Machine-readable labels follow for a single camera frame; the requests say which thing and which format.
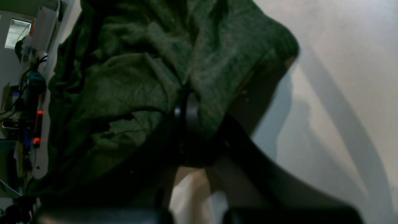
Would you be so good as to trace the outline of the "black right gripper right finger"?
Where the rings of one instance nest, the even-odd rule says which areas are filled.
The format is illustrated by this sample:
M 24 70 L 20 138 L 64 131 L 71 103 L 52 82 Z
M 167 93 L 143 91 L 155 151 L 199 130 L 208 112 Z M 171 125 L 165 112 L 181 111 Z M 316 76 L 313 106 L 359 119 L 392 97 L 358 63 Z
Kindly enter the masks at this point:
M 226 196 L 223 224 L 362 224 L 348 203 L 316 190 L 266 156 L 232 116 L 213 139 L 206 167 L 212 192 Z

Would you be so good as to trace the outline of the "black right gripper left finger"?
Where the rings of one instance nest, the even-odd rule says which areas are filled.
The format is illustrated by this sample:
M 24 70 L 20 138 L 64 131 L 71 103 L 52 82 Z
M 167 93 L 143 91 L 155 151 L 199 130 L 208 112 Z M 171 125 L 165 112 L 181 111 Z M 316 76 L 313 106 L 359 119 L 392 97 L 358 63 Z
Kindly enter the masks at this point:
M 173 224 L 164 199 L 166 172 L 199 164 L 198 98 L 185 92 L 173 112 L 125 162 L 78 190 L 75 203 L 43 206 L 36 224 Z

